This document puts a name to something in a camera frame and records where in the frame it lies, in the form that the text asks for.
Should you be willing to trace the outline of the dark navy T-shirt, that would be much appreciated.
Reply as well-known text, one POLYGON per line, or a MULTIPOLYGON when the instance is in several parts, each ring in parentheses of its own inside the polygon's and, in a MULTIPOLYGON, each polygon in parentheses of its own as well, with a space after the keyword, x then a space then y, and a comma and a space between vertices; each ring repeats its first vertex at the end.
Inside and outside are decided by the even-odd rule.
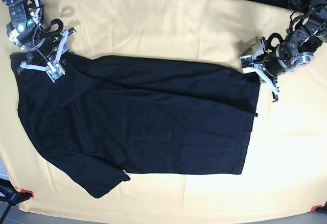
POLYGON ((100 198, 131 173, 242 173, 260 84, 218 64, 66 54, 56 82, 18 72, 18 116, 48 162, 100 198))

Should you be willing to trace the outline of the red-black clamp left corner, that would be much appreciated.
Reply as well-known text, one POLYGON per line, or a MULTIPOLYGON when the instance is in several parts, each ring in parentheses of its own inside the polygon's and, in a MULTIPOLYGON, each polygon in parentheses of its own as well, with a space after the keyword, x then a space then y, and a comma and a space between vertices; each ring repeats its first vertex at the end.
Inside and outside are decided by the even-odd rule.
POLYGON ((34 197, 33 192, 26 190, 22 190, 22 192, 17 192, 15 189, 8 191, 4 188, 1 188, 1 194, 1 201, 7 202, 9 205, 12 206, 15 206, 34 197))

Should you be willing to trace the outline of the red-black clamp corner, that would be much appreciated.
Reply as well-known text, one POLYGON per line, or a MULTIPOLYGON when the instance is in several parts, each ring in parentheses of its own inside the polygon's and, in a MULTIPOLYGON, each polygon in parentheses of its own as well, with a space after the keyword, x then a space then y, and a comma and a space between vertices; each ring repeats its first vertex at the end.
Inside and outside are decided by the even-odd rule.
POLYGON ((323 206, 322 205, 314 206, 311 208, 310 211, 327 214, 327 203, 325 203, 323 206))
POLYGON ((15 206, 34 197, 33 192, 26 190, 22 190, 22 192, 17 192, 15 189, 8 191, 4 188, 1 188, 1 194, 1 201, 7 202, 9 205, 12 206, 15 206))

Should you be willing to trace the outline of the red-black clamp right corner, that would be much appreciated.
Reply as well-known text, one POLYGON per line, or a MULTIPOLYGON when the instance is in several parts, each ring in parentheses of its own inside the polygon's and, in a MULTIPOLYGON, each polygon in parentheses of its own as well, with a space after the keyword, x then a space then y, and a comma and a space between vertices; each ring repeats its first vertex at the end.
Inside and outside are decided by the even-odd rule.
POLYGON ((322 205, 314 206, 311 208, 310 211, 327 214, 327 203, 325 203, 323 206, 322 205))

